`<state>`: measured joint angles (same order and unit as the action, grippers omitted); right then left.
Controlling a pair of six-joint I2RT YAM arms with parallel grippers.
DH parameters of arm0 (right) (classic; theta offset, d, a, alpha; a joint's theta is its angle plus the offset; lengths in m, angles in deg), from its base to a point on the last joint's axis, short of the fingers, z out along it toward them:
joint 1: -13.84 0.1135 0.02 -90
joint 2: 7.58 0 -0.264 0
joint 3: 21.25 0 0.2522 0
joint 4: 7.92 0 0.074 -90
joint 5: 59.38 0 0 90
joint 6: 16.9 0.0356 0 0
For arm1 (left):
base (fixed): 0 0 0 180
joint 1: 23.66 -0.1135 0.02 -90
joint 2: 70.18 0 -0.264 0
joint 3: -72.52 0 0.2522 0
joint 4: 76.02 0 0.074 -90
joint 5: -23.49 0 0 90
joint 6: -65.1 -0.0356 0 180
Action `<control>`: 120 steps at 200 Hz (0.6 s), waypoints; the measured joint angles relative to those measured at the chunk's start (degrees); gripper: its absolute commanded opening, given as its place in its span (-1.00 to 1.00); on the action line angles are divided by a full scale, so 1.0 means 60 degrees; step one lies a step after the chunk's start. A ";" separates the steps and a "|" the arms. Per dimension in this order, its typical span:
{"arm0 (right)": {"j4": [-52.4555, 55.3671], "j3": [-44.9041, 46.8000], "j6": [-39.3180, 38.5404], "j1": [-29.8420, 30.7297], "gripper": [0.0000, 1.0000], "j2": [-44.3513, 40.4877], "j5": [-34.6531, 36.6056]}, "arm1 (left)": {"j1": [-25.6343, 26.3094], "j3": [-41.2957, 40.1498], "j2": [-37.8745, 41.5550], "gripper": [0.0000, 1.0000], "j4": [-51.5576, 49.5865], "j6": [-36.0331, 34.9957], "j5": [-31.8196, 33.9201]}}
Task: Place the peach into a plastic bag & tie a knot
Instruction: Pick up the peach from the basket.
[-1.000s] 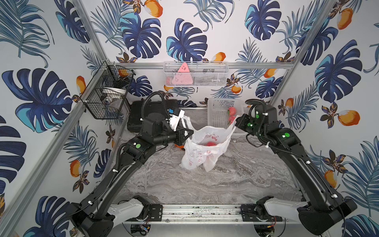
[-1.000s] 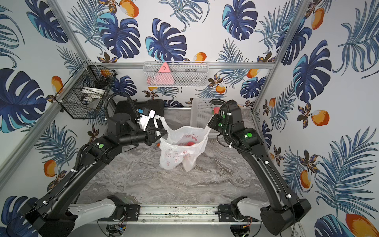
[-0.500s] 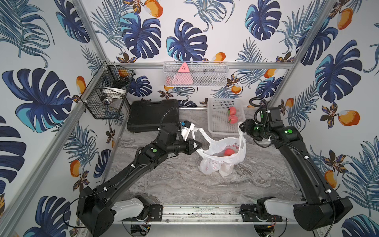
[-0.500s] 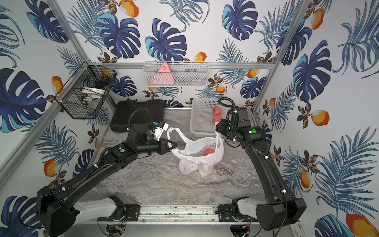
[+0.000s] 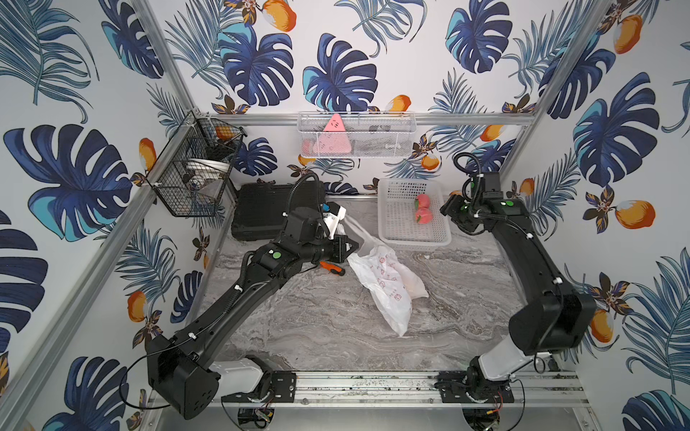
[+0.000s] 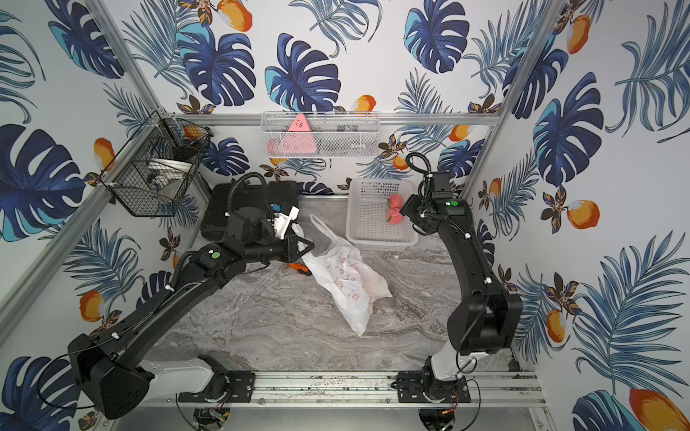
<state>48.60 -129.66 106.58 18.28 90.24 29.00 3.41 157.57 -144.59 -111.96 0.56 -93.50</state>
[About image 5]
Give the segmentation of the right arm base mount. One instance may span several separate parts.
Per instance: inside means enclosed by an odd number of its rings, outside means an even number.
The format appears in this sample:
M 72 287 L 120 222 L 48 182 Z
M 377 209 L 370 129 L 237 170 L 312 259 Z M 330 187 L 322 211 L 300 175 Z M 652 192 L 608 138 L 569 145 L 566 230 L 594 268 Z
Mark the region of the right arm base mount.
M 508 381 L 489 381 L 470 368 L 468 371 L 440 372 L 434 388 L 443 403 L 510 404 L 515 402 Z

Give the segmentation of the white plastic bag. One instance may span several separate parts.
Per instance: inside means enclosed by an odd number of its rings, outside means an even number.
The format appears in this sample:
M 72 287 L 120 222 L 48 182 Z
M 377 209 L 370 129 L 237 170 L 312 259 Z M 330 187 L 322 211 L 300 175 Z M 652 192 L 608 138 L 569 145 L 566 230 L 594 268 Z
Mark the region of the white plastic bag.
M 428 298 L 422 279 L 398 259 L 395 251 L 371 235 L 348 215 L 344 225 L 361 240 L 347 262 L 363 287 L 366 287 L 383 318 L 399 337 L 406 334 L 413 314 L 413 300 Z

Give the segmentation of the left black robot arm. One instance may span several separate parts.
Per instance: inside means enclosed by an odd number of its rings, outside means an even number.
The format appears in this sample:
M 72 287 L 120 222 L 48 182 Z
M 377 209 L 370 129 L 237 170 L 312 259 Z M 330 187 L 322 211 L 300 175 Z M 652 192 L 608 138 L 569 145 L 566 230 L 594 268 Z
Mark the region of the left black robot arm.
M 143 359 L 147 382 L 167 409 L 186 420 L 201 414 L 218 394 L 222 375 L 213 370 L 221 348 L 242 323 L 291 278 L 341 265 L 359 243 L 339 233 L 343 207 L 325 199 L 325 187 L 314 173 L 291 188 L 283 226 L 277 237 L 242 260 L 235 283 L 201 316 L 167 338 L 152 339 Z

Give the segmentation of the pink peach back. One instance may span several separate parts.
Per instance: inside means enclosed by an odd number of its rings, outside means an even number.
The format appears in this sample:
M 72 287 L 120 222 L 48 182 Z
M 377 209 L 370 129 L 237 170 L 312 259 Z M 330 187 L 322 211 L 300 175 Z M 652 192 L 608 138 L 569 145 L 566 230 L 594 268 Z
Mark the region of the pink peach back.
M 420 194 L 415 198 L 415 208 L 429 208 L 431 206 L 431 198 L 427 194 Z

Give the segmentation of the pink peach with leaf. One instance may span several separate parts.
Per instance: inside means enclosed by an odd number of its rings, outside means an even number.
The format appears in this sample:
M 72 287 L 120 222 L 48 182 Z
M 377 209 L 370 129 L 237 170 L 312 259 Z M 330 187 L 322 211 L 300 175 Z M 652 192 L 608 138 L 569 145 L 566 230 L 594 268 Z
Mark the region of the pink peach with leaf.
M 417 224 L 429 224 L 434 218 L 434 213 L 429 208 L 418 208 L 415 213 Z

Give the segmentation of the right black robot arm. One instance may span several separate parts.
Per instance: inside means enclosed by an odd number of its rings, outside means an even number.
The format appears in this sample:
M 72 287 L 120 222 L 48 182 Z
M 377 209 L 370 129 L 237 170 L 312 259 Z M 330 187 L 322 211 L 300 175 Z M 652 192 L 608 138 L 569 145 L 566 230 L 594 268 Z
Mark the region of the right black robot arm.
M 476 380 L 501 382 L 542 354 L 578 347 L 597 306 L 557 268 L 526 206 L 505 197 L 499 174 L 485 172 L 480 159 L 469 152 L 456 154 L 453 163 L 467 179 L 440 212 L 466 235 L 492 235 L 526 298 L 526 305 L 509 320 L 508 336 L 468 368 Z

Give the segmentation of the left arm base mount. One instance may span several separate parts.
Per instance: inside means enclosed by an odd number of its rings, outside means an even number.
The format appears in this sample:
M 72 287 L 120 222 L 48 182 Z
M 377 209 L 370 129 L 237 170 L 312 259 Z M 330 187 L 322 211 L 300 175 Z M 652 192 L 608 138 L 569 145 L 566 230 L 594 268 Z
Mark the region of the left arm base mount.
M 251 391 L 228 393 L 220 400 L 229 403 L 292 403 L 295 400 L 297 377 L 289 371 L 265 372 Z

